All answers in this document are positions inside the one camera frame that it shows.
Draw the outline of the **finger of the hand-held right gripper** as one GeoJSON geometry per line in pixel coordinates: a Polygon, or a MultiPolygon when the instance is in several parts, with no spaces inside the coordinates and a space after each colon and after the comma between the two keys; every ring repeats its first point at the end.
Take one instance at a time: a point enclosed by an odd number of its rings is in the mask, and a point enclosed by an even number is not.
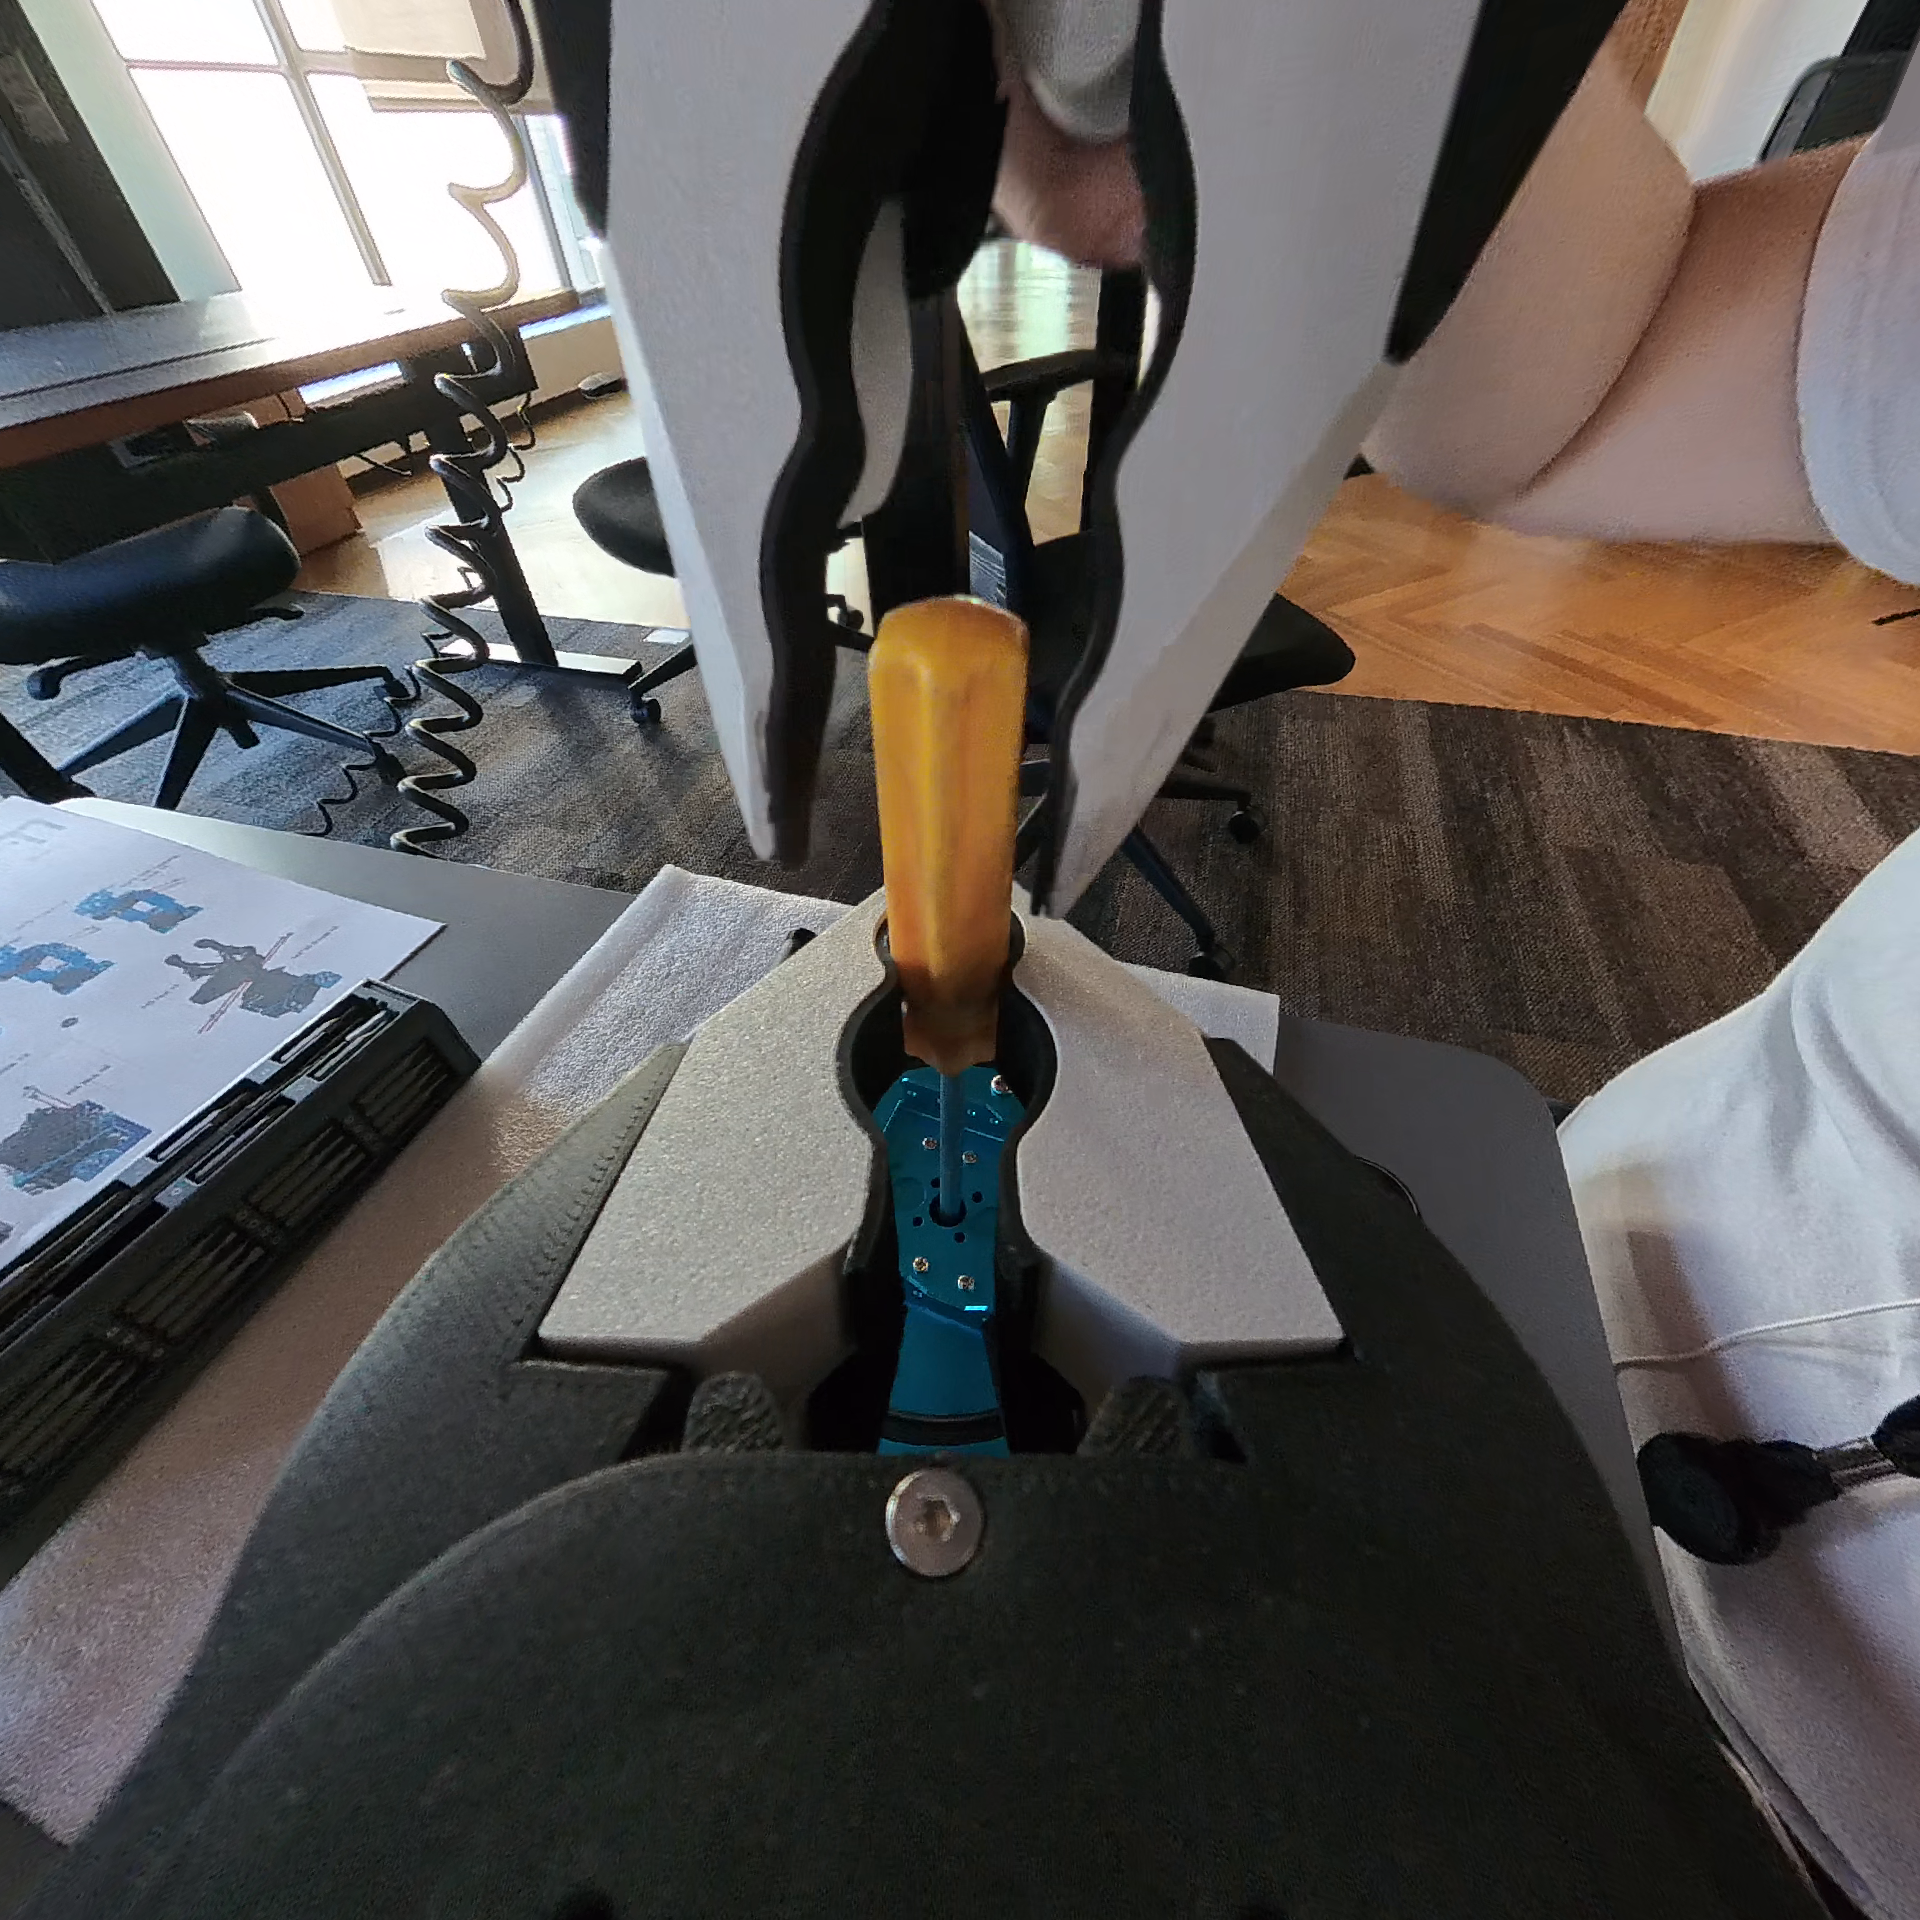
{"type": "Polygon", "coordinates": [[[1031,89],[1119,133],[1152,215],[1156,353],[1094,482],[1035,903],[1137,827],[1398,381],[1387,342],[1473,2],[1033,5],[1031,89]],[[1135,61],[1120,30],[1135,19],[1135,61]]]}
{"type": "Polygon", "coordinates": [[[810,848],[830,551],[902,455],[907,270],[959,276],[996,147],[981,5],[611,5],[622,348],[717,742],[767,860],[810,848]]]}

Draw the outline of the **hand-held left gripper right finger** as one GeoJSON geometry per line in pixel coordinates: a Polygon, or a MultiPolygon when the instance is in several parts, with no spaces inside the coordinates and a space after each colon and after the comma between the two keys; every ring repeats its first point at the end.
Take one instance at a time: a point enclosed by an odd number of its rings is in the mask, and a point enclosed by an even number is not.
{"type": "Polygon", "coordinates": [[[1208,1053],[1274,1066],[1279,1000],[1130,967],[1015,913],[1055,1081],[1015,1148],[1035,1353],[1075,1390],[1325,1355],[1342,1329],[1208,1053]]]}

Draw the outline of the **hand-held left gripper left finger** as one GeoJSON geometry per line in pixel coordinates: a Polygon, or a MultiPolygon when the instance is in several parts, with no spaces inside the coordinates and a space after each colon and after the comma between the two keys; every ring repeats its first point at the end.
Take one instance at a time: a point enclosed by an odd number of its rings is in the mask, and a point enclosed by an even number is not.
{"type": "Polygon", "coordinates": [[[543,1325],[564,1359],[813,1390],[851,1353],[843,1268],[875,1147],[839,1072],[878,994],[857,905],[699,1026],[543,1325]]]}

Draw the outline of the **blue metal robot base part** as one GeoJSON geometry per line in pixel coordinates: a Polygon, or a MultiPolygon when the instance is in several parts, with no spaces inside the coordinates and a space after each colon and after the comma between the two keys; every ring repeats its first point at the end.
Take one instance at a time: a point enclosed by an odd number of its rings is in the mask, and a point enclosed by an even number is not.
{"type": "Polygon", "coordinates": [[[878,1454],[1003,1457],[1000,1163],[1025,1109],[990,1066],[967,1069],[956,1099],[945,1089],[935,1069],[910,1069],[875,1109],[905,1308],[878,1454]]]}

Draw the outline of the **orange-handled screwdriver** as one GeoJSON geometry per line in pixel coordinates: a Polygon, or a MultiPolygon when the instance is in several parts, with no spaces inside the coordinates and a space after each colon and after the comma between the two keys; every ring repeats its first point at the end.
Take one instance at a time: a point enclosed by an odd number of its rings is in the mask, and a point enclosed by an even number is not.
{"type": "Polygon", "coordinates": [[[1028,638],[972,597],[886,612],[868,656],[886,944],[905,1050],[943,1076],[938,1220],[959,1225],[962,1076],[993,1058],[1011,966],[1028,638]]]}

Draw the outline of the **person's right forearm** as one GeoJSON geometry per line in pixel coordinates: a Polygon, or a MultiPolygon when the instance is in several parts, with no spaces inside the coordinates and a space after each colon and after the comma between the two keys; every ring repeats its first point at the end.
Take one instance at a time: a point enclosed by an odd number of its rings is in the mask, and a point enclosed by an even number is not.
{"type": "Polygon", "coordinates": [[[1523,534],[1834,544],[1799,352],[1859,153],[1696,183],[1607,42],[1363,459],[1523,534]]]}

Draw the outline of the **grey desk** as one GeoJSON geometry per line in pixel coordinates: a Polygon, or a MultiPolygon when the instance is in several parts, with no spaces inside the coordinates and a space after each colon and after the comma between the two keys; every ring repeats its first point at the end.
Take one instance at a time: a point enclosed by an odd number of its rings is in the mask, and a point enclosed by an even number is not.
{"type": "MultiPolygon", "coordinates": [[[[78,803],[75,811],[440,921],[397,983],[440,1007],[483,1061],[637,902],[117,803],[78,803]]],[[[1410,1189],[1427,1229],[1554,1383],[1609,1485],[1637,1498],[1634,1449],[1542,1096],[1489,1056],[1280,1008],[1271,1071],[1353,1154],[1410,1189]]]]}

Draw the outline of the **black office chair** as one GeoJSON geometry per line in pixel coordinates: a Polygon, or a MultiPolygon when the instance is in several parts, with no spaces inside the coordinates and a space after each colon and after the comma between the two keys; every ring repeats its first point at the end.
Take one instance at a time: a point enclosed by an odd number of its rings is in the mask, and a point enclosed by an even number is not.
{"type": "Polygon", "coordinates": [[[1913,50],[1814,63],[1787,95],[1759,163],[1874,133],[1889,117],[1913,50]]]}
{"type": "Polygon", "coordinates": [[[288,534],[244,506],[192,517],[59,564],[7,562],[3,660],[7,667],[33,667],[34,700],[51,700],[73,671],[130,659],[161,663],[176,693],[64,763],[48,763],[5,722],[5,777],[33,803],[71,803],[90,795],[80,772],[169,737],[169,759],[151,806],[176,810],[217,733],[252,750],[259,732],[272,730],[364,753],[371,772],[397,787],[403,766],[373,737],[354,733],[278,700],[279,693],[379,684],[398,701],[408,691],[390,670],[228,677],[204,660],[209,638],[270,616],[270,603],[292,590],[298,573],[300,556],[288,534]]]}
{"type": "MultiPolygon", "coordinates": [[[[644,457],[601,467],[573,496],[573,511],[590,541],[615,562],[644,576],[676,577],[670,553],[660,497],[644,457]]],[[[660,724],[660,687],[682,679],[697,664],[692,641],[679,646],[663,664],[644,671],[628,687],[630,718],[640,730],[660,724]]]]}

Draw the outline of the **white foam sheet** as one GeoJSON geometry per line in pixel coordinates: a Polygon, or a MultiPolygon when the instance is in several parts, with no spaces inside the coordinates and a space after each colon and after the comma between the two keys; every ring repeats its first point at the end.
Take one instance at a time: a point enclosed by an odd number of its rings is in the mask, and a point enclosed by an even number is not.
{"type": "Polygon", "coordinates": [[[664,869],[3,1595],[3,1796],[73,1842],[204,1643],[272,1483],[398,1291],[654,1050],[839,903],[664,869]]]}

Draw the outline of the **large window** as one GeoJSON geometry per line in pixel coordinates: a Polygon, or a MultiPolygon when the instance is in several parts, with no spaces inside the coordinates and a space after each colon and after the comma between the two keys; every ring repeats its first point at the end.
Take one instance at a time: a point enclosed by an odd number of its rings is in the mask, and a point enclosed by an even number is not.
{"type": "Polygon", "coordinates": [[[252,293],[591,292],[598,270],[543,79],[507,5],[105,2],[115,54],[252,293]]]}

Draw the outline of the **black screwdriver bit case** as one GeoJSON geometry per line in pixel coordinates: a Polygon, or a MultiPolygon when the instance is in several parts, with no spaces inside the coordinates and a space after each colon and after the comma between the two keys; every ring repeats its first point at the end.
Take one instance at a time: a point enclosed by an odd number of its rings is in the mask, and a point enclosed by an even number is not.
{"type": "Polygon", "coordinates": [[[5,1260],[5,1575],[476,1069],[442,1008],[367,981],[5,1260]]]}

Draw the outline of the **dark wooden office table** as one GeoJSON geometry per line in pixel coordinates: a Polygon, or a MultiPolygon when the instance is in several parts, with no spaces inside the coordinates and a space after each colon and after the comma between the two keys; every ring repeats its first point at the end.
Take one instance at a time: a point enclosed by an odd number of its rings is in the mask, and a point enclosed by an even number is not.
{"type": "Polygon", "coordinates": [[[468,419],[504,451],[492,405],[536,391],[523,324],[578,308],[569,292],[495,308],[489,338],[440,301],[393,290],[322,304],[245,293],[176,301],[3,334],[5,557],[62,562],[272,485],[421,436],[468,455],[468,419]],[[292,395],[350,372],[398,367],[397,383],[306,410],[231,444],[126,466],[112,444],[292,395]]]}

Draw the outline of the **person's white garment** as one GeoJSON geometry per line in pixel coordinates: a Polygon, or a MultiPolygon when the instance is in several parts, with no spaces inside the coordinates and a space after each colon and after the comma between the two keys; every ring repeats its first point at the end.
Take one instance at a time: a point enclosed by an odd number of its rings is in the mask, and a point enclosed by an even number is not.
{"type": "MultiPolygon", "coordinates": [[[[1916,133],[1817,239],[1799,353],[1812,499],[1916,585],[1916,133]]],[[[1665,1434],[1861,1441],[1917,1385],[1917,844],[1778,978],[1563,1128],[1620,1398],[1665,1434]]],[[[1661,1548],[1699,1692],[1865,1917],[1917,1907],[1916,1478],[1846,1489],[1747,1566],[1661,1548]]]]}

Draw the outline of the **open instruction manual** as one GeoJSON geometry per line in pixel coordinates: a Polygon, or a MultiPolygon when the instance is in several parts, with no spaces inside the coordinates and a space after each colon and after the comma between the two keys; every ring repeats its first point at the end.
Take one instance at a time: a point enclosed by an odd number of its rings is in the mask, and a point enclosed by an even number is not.
{"type": "Polygon", "coordinates": [[[5,1259],[440,929],[7,797],[5,1259]]]}

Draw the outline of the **black drawstring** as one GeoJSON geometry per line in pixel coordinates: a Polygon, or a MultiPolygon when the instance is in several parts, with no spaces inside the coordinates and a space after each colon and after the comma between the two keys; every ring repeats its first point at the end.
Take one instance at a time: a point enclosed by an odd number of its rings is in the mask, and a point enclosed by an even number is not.
{"type": "Polygon", "coordinates": [[[1639,1449],[1637,1470],[1647,1516],[1671,1543],[1710,1566],[1754,1566],[1812,1510],[1898,1475],[1917,1478],[1917,1398],[1889,1410],[1873,1432],[1821,1449],[1657,1432],[1639,1449]]]}

